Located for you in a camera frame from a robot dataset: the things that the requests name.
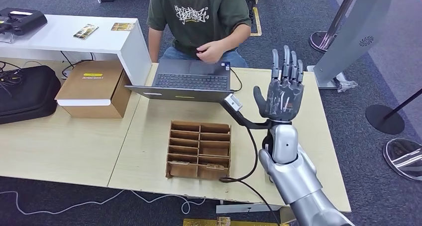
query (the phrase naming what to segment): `graphic print on t-shirt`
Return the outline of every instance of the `graphic print on t-shirt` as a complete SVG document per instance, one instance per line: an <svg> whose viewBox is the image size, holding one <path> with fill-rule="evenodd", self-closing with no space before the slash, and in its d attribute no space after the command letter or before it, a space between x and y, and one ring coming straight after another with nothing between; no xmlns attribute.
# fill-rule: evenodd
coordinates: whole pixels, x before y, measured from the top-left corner
<svg viewBox="0 0 422 226"><path fill-rule="evenodd" d="M209 19L209 15L207 14L208 7L202 8L200 10L195 10L191 7L178 7L177 5L174 6L174 10L176 11L177 18L185 24L186 22L203 22Z"/></svg>

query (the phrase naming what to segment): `jeans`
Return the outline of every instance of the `jeans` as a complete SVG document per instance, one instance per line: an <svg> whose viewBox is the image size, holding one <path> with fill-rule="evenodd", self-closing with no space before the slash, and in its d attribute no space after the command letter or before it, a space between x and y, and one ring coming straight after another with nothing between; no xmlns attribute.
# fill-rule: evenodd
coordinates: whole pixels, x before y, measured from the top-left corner
<svg viewBox="0 0 422 226"><path fill-rule="evenodd" d="M197 60L186 53L182 53L181 51L177 50L175 47L168 48L164 52L164 55L160 58L160 60L161 59ZM237 50L225 52L223 56L221 57L220 61L230 62L231 67L248 68L246 61L237 52Z"/></svg>

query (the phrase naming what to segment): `card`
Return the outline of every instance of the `card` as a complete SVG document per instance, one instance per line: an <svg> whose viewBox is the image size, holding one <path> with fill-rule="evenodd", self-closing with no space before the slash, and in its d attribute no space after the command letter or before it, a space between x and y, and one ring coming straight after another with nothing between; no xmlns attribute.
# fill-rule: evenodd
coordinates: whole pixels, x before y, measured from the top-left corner
<svg viewBox="0 0 422 226"><path fill-rule="evenodd" d="M115 23L112 31L131 31L135 27L134 23Z"/></svg>
<svg viewBox="0 0 422 226"><path fill-rule="evenodd" d="M87 24L85 27L83 27L81 30L79 30L75 35L73 35L75 38L85 40L90 36L96 29L98 29L98 26Z"/></svg>

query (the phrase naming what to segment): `silver robotic arm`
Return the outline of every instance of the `silver robotic arm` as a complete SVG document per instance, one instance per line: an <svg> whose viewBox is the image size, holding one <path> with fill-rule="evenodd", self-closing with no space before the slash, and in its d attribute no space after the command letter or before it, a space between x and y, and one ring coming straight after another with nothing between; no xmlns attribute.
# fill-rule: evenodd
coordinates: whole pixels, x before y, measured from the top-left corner
<svg viewBox="0 0 422 226"><path fill-rule="evenodd" d="M239 112L241 103L233 94L221 105L240 125L268 130L263 148L259 150L259 161L283 201L291 206L300 226L354 226L322 192L317 170L299 145L298 132L291 120L298 114L302 101L303 63L287 45L284 53L280 69L277 50L273 50L274 64L267 99L262 97L258 86L254 88L259 113L266 122L252 123L245 119Z"/></svg>

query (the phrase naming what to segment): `cable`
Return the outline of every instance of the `cable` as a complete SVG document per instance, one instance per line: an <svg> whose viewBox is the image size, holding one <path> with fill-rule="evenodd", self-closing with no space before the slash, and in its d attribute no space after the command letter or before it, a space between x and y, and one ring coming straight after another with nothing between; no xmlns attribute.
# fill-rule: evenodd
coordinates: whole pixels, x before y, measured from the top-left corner
<svg viewBox="0 0 422 226"><path fill-rule="evenodd" d="M42 66L43 64L41 64L41 63L39 63L39 62L37 62L37 61L26 61L24 64L23 64L23 66L22 66L22 68L25 68L26 67L26 65L28 64L28 63L37 63L37 64L39 64L40 66Z"/></svg>
<svg viewBox="0 0 422 226"><path fill-rule="evenodd" d="M256 169L256 166L258 165L258 148L256 147L256 142L255 142L255 139L253 138L253 135L252 135L250 129L248 127L246 127L246 129L248 131L248 134L249 134L251 141L252 141L252 144L253 144L253 148L255 150L255 163L253 164L251 171L248 174L246 174L245 176L237 178L237 179L231 178L231 177L221 177L219 180L223 183L240 182L240 183L246 185L247 187L249 187L253 192L255 192L262 199L262 201L264 201L264 203L267 205L268 209L273 214L274 219L277 222L277 225L280 226L280 223L278 222L278 219L277 219L273 209L270 207L270 205L267 203L267 201L264 199L264 197L258 191L256 191L252 186L248 185L246 182L243 181L244 179L248 178L249 176L251 176L253 174L253 172Z"/></svg>
<svg viewBox="0 0 422 226"><path fill-rule="evenodd" d="M62 75L63 75L65 78L67 78L67 77L68 77L68 76L65 74L65 71L66 71L66 70L68 70L70 67L72 67L72 70L73 70L73 69L75 68L75 65L78 65L78 64L83 63L83 62L93 61L93 60L94 60L94 55L93 55L93 53L91 53L91 59L81 60L81 61L79 61L79 62L77 62L77 63L75 63L75 64L72 64L72 63L69 61L69 59L66 57L66 55L63 53L63 51L60 51L60 52L62 53L62 55L66 58L67 62L69 63L69 66L67 66L66 68L64 68L64 69L62 70Z"/></svg>
<svg viewBox="0 0 422 226"><path fill-rule="evenodd" d="M244 179L248 178L249 176L252 175L252 173L256 169L256 166L258 165L258 148L256 147L256 142L255 142L255 139L253 138L253 135L252 135L250 129L248 127L246 127L246 129L248 130L249 136L250 136L250 138L252 140L253 148L255 150L255 163L253 164L253 167L252 167L251 171L248 174L246 174L245 176L243 176L243 177L240 177L238 179L234 179L234 178L231 178L231 177L221 177L219 180L221 182L223 182L223 183L239 182L241 180L244 180Z"/></svg>
<svg viewBox="0 0 422 226"><path fill-rule="evenodd" d="M13 97L12 93L6 88L7 86L16 86L22 83L23 74L22 74L22 68L20 68L17 65L0 61L0 63L3 63L3 66L0 67L0 87L3 88L7 94L9 94L10 97ZM8 70L5 71L4 68L6 67L6 64L14 66L17 68L17 70Z"/></svg>
<svg viewBox="0 0 422 226"><path fill-rule="evenodd" d="M61 213L63 213L63 212L66 212L67 210L70 210L70 209L73 209L73 208L75 208L75 207L79 207L79 206L82 206L82 205L88 205L88 204L96 204L96 205L103 205L103 204L105 204L105 203L107 203L108 201L110 201L110 200L112 200L112 199L114 199L114 198L116 198L117 196L119 196L121 193L123 193L124 191L126 191L126 190L121 190L120 192L118 192L116 195L114 195L113 197L110 197L110 198L108 198L107 200L105 200L105 201L103 201L103 202L96 202L96 201L88 201L88 202L84 202L84 203L80 203L80 204L77 204L77 205L72 205L72 206L70 206L70 207L68 207L68 208L66 208L66 209L64 209L64 210L61 210L61 211L58 211L58 212L50 212L50 211L36 211L36 212L30 212L30 213L26 213L26 212L24 212L20 207L19 207L19 204L18 204L18 197L19 197L19 193L17 192L17 191L4 191L4 192L0 192L0 195L1 194L7 194L7 193L14 193L15 195L16 195L16 201L15 201L15 203L16 203L16 208L17 208L17 210L19 210L19 212L21 212L23 215L34 215L34 214L41 214L41 213L44 213L44 214L50 214L50 215L58 215L58 214L61 214ZM154 201L156 201L156 200L159 200L159 199L162 199L162 198L165 198L165 197L177 197L177 198L181 198L181 199L183 199L185 202L182 204L182 207L181 207L181 209L182 209L182 213L183 214L189 214L189 212L191 211L191 205L190 204L194 204L194 205L202 205L204 202L205 202L205 198L204 198L204 200L201 202L201 203L195 203L195 202L192 202L192 201L188 201L187 199L185 199L185 198L183 198L182 196L179 196L179 195L164 195L164 196L161 196L161 197L158 197L158 198L156 198L156 199L154 199L154 200L151 200L151 201L148 201L148 200L146 200L146 199L144 199L142 196L140 196L139 194L137 194L136 192L134 192L134 191L132 191L131 190L131 192L134 194L134 195L136 195L138 198L140 198L140 199L142 199L143 201L145 201L145 202L147 202L147 203L152 203L152 202L154 202ZM185 204L187 204L188 205L188 210L187 211L184 211L183 210L183 207L185 206Z"/></svg>
<svg viewBox="0 0 422 226"><path fill-rule="evenodd" d="M239 92L240 90L242 90L242 88L243 88L243 84L242 84L242 81L240 80L240 78L238 77L238 75L237 75L237 73L232 69L232 68L230 68L230 70L234 73L234 75L236 76L236 78L238 79L238 81L240 82L240 88L239 89L237 89L237 90L230 90L230 91L233 91L233 92Z"/></svg>
<svg viewBox="0 0 422 226"><path fill-rule="evenodd" d="M265 205L268 207L268 209L273 214L273 217L274 217L274 219L277 223L277 226L280 226L280 223L278 222L278 218L277 218L276 214L274 213L274 210L270 207L270 205L267 203L267 201L264 199L264 197L258 191L256 191L252 186L248 185L246 182L241 181L241 180L239 180L239 182L246 185L247 187L249 187L249 189L251 189L253 192L255 192L262 199L262 201L264 201Z"/></svg>

